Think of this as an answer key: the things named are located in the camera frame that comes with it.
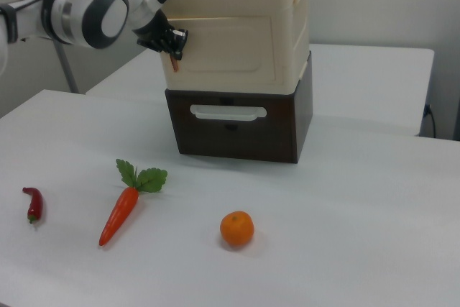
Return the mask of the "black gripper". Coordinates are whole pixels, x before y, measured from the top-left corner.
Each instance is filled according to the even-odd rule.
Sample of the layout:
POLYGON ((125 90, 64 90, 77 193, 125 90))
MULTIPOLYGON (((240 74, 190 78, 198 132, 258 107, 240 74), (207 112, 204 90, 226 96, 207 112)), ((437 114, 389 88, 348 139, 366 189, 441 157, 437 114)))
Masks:
POLYGON ((174 28, 163 12, 156 12, 148 24, 135 29, 135 35, 138 36, 138 45, 169 54, 174 73, 180 70, 179 62, 188 40, 188 30, 174 28))

